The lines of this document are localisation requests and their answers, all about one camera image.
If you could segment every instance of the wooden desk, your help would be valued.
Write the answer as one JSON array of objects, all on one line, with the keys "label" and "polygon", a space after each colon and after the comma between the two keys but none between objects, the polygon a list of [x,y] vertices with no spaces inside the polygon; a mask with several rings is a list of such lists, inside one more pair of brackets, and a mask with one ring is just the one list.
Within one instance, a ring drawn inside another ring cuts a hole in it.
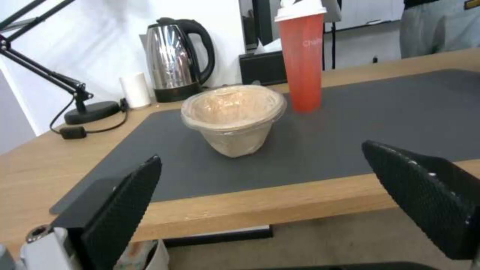
[{"label": "wooden desk", "polygon": [[[480,49],[329,71],[323,74],[323,85],[337,86],[446,68],[480,72]],[[288,91],[287,85],[272,88]],[[0,156],[0,243],[17,255],[32,228],[53,220],[48,209],[147,115],[179,106],[176,102],[133,111],[124,126],[82,140],[65,141],[48,132]],[[122,117],[116,115],[86,126],[90,129],[111,126]],[[458,164],[480,177],[480,160]],[[187,236],[395,206],[373,174],[357,175],[152,203],[133,240]]]}]

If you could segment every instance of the black kettle base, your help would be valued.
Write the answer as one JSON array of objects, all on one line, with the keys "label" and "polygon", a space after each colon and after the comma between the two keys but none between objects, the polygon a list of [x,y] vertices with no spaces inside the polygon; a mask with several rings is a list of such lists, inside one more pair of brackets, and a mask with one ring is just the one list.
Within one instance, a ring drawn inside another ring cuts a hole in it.
[{"label": "black kettle base", "polygon": [[174,102],[187,99],[195,94],[200,93],[201,87],[199,83],[193,83],[187,86],[181,86],[168,89],[154,89],[157,102]]}]

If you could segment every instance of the gray desk mat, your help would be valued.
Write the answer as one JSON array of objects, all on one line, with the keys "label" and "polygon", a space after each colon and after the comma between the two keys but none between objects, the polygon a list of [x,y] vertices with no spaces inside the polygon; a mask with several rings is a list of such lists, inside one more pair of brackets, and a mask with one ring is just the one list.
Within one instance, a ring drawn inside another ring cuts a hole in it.
[{"label": "gray desk mat", "polygon": [[443,70],[335,86],[323,98],[311,114],[288,107],[263,147],[236,159],[185,127],[179,110],[153,113],[50,211],[63,211],[93,181],[153,154],[163,171],[152,201],[370,173],[360,149],[367,139],[453,161],[480,158],[479,73]]}]

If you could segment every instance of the person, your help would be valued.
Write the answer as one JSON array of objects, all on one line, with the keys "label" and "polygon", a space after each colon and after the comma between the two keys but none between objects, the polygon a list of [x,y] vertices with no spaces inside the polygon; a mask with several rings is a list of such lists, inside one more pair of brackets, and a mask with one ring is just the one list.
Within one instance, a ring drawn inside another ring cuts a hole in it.
[{"label": "person", "polygon": [[405,0],[402,58],[480,47],[480,0]]}]

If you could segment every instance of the black box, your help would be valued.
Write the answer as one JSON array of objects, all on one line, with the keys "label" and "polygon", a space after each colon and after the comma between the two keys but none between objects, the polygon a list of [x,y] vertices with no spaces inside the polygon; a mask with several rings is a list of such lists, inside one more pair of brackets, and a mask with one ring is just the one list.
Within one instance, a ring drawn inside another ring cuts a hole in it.
[{"label": "black box", "polygon": [[263,86],[287,82],[282,51],[239,55],[241,82],[250,85],[260,81]]}]

